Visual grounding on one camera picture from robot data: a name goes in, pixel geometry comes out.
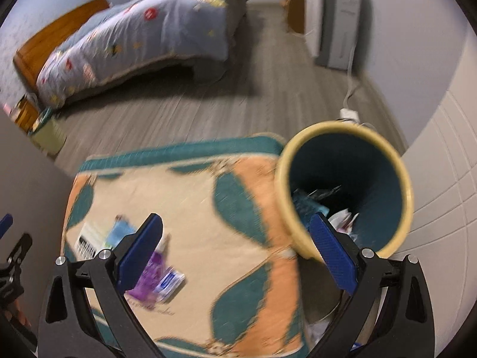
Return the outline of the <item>blue white small packet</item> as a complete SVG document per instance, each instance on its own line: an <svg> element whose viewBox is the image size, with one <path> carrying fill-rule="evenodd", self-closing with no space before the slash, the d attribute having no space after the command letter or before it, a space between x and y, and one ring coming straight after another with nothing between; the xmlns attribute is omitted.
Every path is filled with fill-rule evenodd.
<svg viewBox="0 0 477 358"><path fill-rule="evenodd" d="M184 273L176 270L173 267L167 268L165 274L154 288L154 294L158 301L168 301L175 292L185 282L186 277Z"/></svg>

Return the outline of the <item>yellow teal trash bin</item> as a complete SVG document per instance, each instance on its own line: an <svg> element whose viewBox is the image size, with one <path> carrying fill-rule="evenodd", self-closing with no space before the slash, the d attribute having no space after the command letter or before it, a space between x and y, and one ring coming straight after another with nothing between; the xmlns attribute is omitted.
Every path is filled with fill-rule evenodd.
<svg viewBox="0 0 477 358"><path fill-rule="evenodd" d="M340 121L313 124L285 145L276 164L276 203L293 248L321 260L293 203L296 190L330 191L322 204L330 213L357 215L356 243L389 258L412 224L414 195L409 173L394 147L363 125Z"/></svg>

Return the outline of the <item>wooden headboard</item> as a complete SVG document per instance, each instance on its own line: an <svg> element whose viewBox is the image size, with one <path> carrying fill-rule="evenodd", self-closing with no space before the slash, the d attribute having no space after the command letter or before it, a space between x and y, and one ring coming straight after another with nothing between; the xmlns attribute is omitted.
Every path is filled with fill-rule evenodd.
<svg viewBox="0 0 477 358"><path fill-rule="evenodd" d="M108 8L108 0L86 2L54 20L16 50L13 63L29 91L38 93L36 80L53 50L76 33L91 16Z"/></svg>

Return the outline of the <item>bed with blue quilt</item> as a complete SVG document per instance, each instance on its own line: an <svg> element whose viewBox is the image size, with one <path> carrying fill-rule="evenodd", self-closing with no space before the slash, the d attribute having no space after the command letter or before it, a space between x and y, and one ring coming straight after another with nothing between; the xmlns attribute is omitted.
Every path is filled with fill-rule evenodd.
<svg viewBox="0 0 477 358"><path fill-rule="evenodd" d="M247 0L132 0L101 10L51 52L38 95L60 108L162 61L225 62L246 10Z"/></svg>

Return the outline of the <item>white panelled door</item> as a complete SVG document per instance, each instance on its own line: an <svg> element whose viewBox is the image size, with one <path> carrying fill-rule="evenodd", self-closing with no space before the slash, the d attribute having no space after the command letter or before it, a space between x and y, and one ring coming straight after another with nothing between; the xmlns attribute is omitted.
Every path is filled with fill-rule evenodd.
<svg viewBox="0 0 477 358"><path fill-rule="evenodd" d="M411 231L394 257L413 254L433 306L435 352L476 302L476 34L441 103L403 155L415 194Z"/></svg>

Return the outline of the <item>white power strip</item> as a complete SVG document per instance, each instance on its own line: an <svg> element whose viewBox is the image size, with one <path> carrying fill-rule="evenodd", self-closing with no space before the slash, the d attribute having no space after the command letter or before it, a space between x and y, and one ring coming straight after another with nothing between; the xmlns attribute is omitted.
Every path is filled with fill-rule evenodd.
<svg viewBox="0 0 477 358"><path fill-rule="evenodd" d="M361 123L359 113L347 107L341 108L340 119L344 122L352 122L354 124Z"/></svg>

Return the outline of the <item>grey white cabinet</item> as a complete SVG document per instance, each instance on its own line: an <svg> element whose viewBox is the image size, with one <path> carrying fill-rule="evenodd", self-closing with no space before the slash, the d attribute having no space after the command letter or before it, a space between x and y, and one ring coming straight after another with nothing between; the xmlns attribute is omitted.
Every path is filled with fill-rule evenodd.
<svg viewBox="0 0 477 358"><path fill-rule="evenodd" d="M361 0L305 0L305 42L317 66L352 65L360 10Z"/></svg>

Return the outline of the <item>purple wrapper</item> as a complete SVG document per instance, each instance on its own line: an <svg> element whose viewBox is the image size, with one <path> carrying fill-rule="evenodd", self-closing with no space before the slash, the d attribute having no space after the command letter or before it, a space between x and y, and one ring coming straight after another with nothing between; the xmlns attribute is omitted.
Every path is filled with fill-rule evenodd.
<svg viewBox="0 0 477 358"><path fill-rule="evenodd" d="M155 288L166 270L166 262L162 253L154 252L140 275L135 287L126 293L142 303L155 301Z"/></svg>

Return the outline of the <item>white barcode box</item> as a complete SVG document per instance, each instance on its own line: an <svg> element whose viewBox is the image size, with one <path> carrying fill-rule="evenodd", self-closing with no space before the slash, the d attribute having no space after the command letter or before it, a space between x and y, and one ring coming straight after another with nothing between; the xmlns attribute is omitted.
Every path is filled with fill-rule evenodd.
<svg viewBox="0 0 477 358"><path fill-rule="evenodd" d="M111 226L98 226L94 222L84 221L74 243L77 260L92 260L100 251L108 249L107 237L110 231Z"/></svg>

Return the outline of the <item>wooden side table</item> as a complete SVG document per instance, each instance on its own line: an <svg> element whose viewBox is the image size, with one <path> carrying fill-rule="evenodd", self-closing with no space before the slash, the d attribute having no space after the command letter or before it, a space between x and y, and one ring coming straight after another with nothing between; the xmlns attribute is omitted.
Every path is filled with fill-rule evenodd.
<svg viewBox="0 0 477 358"><path fill-rule="evenodd" d="M298 35L305 34L305 0L282 0L287 31Z"/></svg>

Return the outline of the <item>teal orange floor rug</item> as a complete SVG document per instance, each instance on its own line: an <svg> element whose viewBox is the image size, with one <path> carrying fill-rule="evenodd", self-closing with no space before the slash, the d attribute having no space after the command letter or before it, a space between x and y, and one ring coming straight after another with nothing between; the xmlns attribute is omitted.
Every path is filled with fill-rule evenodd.
<svg viewBox="0 0 477 358"><path fill-rule="evenodd" d="M80 166L62 234L74 254L84 221L138 228L162 218L167 267L186 280L168 301L130 298L166 357L305 357L298 257L276 204L283 146L274 135L93 157Z"/></svg>

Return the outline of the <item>blue face mask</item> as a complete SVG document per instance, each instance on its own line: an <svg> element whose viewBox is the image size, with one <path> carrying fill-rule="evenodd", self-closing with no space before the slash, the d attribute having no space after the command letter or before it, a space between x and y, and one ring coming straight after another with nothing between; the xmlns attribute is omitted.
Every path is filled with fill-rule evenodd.
<svg viewBox="0 0 477 358"><path fill-rule="evenodd" d="M104 247L114 249L121 240L128 235L134 234L136 228L132 226L124 215L117 215L114 224L104 240Z"/></svg>

